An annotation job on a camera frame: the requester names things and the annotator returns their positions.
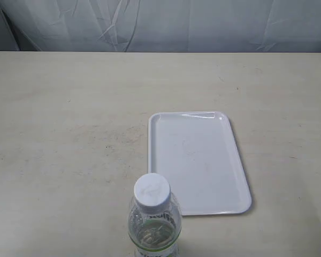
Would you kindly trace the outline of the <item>clear plastic bottle white cap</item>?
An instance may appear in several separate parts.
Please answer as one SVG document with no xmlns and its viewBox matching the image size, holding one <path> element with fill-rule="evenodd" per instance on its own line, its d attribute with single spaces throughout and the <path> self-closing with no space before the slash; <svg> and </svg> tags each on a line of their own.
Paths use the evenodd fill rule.
<svg viewBox="0 0 321 257">
<path fill-rule="evenodd" d="M 128 215 L 128 235 L 135 256 L 179 256 L 177 240 L 182 228 L 179 203 L 165 177 L 141 176 L 134 185 Z"/>
</svg>

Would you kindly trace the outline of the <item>white rectangular plastic tray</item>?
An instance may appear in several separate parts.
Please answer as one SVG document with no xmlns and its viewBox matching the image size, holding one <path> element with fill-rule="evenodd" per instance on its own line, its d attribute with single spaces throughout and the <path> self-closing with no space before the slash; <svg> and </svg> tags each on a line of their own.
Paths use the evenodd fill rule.
<svg viewBox="0 0 321 257">
<path fill-rule="evenodd" d="M 152 115 L 148 172 L 168 180 L 183 216 L 243 214 L 252 205 L 230 120 L 219 111 Z"/>
</svg>

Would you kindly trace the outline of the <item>white wrinkled backdrop cloth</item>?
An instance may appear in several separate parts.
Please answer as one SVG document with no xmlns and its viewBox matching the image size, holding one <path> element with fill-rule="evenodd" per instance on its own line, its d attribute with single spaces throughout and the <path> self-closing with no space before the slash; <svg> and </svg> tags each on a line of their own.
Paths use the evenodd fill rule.
<svg viewBox="0 0 321 257">
<path fill-rule="evenodd" d="M 321 1 L 0 1 L 15 49 L 321 52 Z"/>
</svg>

